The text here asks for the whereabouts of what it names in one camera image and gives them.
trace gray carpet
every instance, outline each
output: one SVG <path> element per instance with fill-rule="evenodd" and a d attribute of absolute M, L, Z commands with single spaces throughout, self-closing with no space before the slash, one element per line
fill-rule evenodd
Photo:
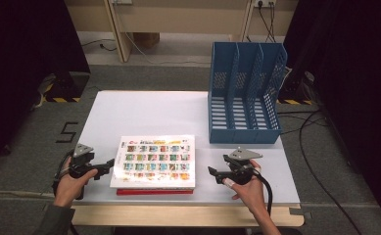
<path fill-rule="evenodd" d="M 51 183 L 63 155 L 77 142 L 99 90 L 208 90 L 210 69 L 91 66 L 92 74 L 78 103 L 44 103 L 25 119 L 10 143 L 11 154 L 0 156 L 0 234 L 30 234 L 43 207 L 52 201 Z M 303 234 L 356 234 L 347 218 L 312 177 L 301 154 L 298 128 L 317 106 L 278 105 L 282 142 L 299 192 L 306 223 Z M 322 114 L 303 131 L 310 165 L 322 184 L 345 208 L 363 234 L 381 234 L 381 210 L 361 175 L 354 173 Z M 61 134 L 65 123 L 69 134 Z M 112 234 L 109 227 L 78 227 L 80 234 Z"/>

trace wire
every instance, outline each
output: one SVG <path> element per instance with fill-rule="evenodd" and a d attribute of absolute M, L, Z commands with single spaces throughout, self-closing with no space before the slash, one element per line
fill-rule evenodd
<path fill-rule="evenodd" d="M 285 75 L 284 75 L 284 79 L 282 79 L 282 82 L 281 82 L 281 86 L 279 87 L 279 90 L 282 89 L 282 86 L 284 86 L 284 83 L 285 83 L 285 80 L 287 79 L 287 77 L 290 75 L 292 69 L 289 68 L 289 67 L 285 67 Z"/>
<path fill-rule="evenodd" d="M 261 12 L 262 4 L 263 4 L 262 1 L 259 1 L 259 2 L 258 2 L 258 10 L 260 11 L 260 16 L 261 16 L 262 21 L 263 21 L 263 23 L 265 24 L 266 30 L 267 30 L 267 32 L 268 32 L 268 36 L 267 36 L 265 42 L 267 42 L 269 36 L 270 36 L 270 40 L 271 40 L 271 42 L 275 42 L 275 38 L 274 38 L 273 35 L 271 34 L 271 32 L 270 32 L 270 30 L 269 30 L 269 27 L 267 26 L 267 23 L 266 23 L 266 21 L 265 21 L 265 18 L 264 18 L 263 15 L 262 15 L 262 12 Z"/>
<path fill-rule="evenodd" d="M 349 216 L 349 214 L 344 210 L 344 208 L 340 205 L 339 202 L 337 202 L 337 200 L 333 197 L 333 195 L 331 195 L 330 192 L 328 192 L 328 190 L 325 188 L 325 186 L 322 184 L 322 182 L 319 180 L 319 178 L 317 177 L 317 175 L 315 174 L 314 170 L 312 169 L 311 165 L 310 165 L 310 162 L 306 156 L 306 152 L 304 150 L 304 146 L 303 146 L 303 129 L 304 127 L 306 126 L 306 124 L 309 122 L 309 120 L 312 118 L 312 116 L 314 116 L 315 114 L 317 114 L 318 112 L 320 111 L 315 111 L 313 112 L 312 114 L 309 115 L 309 117 L 307 117 L 307 119 L 303 122 L 303 124 L 301 125 L 301 128 L 300 128 L 300 134 L 299 134 L 299 138 L 300 138 L 300 148 L 301 148 L 301 153 L 303 155 L 303 158 L 304 158 L 304 161 L 306 162 L 307 164 L 307 167 L 309 168 L 310 170 L 310 173 L 312 174 L 312 176 L 314 177 L 314 179 L 317 181 L 317 183 L 320 185 L 320 187 L 322 188 L 322 190 L 324 190 L 324 192 L 328 195 L 328 197 L 331 198 L 331 200 L 336 204 L 336 206 L 340 209 L 340 211 L 346 216 L 346 218 L 349 220 L 349 222 L 352 224 L 352 226 L 355 228 L 357 234 L 361 234 L 360 230 L 358 230 L 356 224 L 353 222 L 352 218 Z"/>
<path fill-rule="evenodd" d="M 306 118 L 304 117 L 297 117 L 297 116 L 278 116 L 279 118 L 296 118 L 296 119 L 302 119 L 302 120 L 306 120 Z M 316 119 L 316 120 L 309 120 L 309 122 L 311 122 L 311 124 L 317 124 L 317 125 L 320 125 L 320 126 L 329 126 L 328 124 L 321 124 L 321 123 L 318 123 L 319 120 L 322 120 L 324 119 L 324 117 L 321 117 L 319 119 Z"/>
<path fill-rule="evenodd" d="M 316 111 L 287 111 L 287 112 L 278 112 L 279 115 L 286 115 L 286 114 L 311 114 L 311 113 L 314 113 L 314 112 L 317 112 L 319 110 L 316 110 Z"/>
<path fill-rule="evenodd" d="M 262 184 L 266 187 L 266 191 L 268 193 L 268 203 L 267 203 L 266 210 L 268 211 L 268 214 L 270 215 L 270 213 L 272 211 L 272 201 L 273 201 L 272 189 L 271 189 L 270 184 L 268 183 L 268 181 L 265 178 L 263 178 L 263 176 L 260 174 L 259 171 L 254 169 L 253 172 L 254 172 L 254 176 L 256 176 L 257 179 L 260 182 L 262 182 Z"/>
<path fill-rule="evenodd" d="M 74 153 L 74 150 L 70 150 L 70 151 L 68 151 L 64 156 L 63 156 L 63 158 L 61 159 L 61 161 L 60 161 L 60 163 L 59 163 L 59 168 L 58 168 L 58 170 L 56 171 L 56 174 L 55 174 L 55 180 L 54 180 L 54 183 L 56 182 L 56 181 L 59 181 L 60 180 L 60 176 L 61 176 L 61 172 L 62 172 L 62 168 L 63 168 L 63 165 L 65 164 L 65 162 L 68 160 L 68 158 L 70 157 L 70 156 L 73 156 L 73 153 Z"/>
<path fill-rule="evenodd" d="M 318 124 L 318 125 L 321 125 L 321 126 L 328 126 L 328 125 L 319 124 L 318 121 L 321 120 L 321 119 L 323 119 L 323 117 L 319 118 L 319 119 L 317 119 L 315 121 L 312 121 L 312 123 L 306 124 L 305 126 L 309 126 L 309 125 L 312 125 L 312 124 Z M 289 133 L 292 133 L 292 132 L 296 132 L 296 131 L 299 131 L 300 129 L 301 128 L 297 128 L 297 129 L 293 129 L 293 130 L 288 130 L 288 131 L 282 132 L 281 135 L 283 135 L 283 134 L 289 134 Z"/>
<path fill-rule="evenodd" d="M 99 40 L 95 40 L 95 41 L 91 41 L 91 42 L 82 44 L 81 46 L 87 46 L 87 45 L 90 45 L 92 43 L 96 43 L 96 42 L 100 42 L 100 41 L 115 41 L 115 40 L 114 39 L 99 39 Z"/>
<path fill-rule="evenodd" d="M 269 2 L 269 7 L 270 7 L 270 32 L 271 36 L 273 38 L 273 42 L 275 41 L 275 34 L 273 33 L 273 21 L 275 20 L 275 5 L 273 2 Z"/>

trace black and yellow tape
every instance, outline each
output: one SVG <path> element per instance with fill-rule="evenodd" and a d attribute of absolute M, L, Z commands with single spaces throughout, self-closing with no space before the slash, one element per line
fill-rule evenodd
<path fill-rule="evenodd" d="M 286 99 L 278 99 L 278 104 L 288 104 L 288 105 L 311 105 L 312 102 L 310 100 L 286 100 Z"/>
<path fill-rule="evenodd" d="M 79 102 L 80 97 L 71 97 L 70 95 L 55 97 L 50 93 L 53 88 L 53 83 L 47 86 L 43 93 L 43 102 L 57 102 L 57 103 L 68 103 L 68 102 Z"/>

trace stack of books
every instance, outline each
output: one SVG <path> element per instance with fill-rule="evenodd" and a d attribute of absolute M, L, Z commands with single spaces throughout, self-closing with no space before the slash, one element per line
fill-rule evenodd
<path fill-rule="evenodd" d="M 111 187 L 118 195 L 192 194 L 193 135 L 122 136 Z"/>

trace blue file organizer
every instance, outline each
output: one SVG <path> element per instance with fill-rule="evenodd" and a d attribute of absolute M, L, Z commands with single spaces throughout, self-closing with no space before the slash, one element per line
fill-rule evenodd
<path fill-rule="evenodd" d="M 209 89 L 211 143 L 273 144 L 287 53 L 281 43 L 215 42 Z"/>

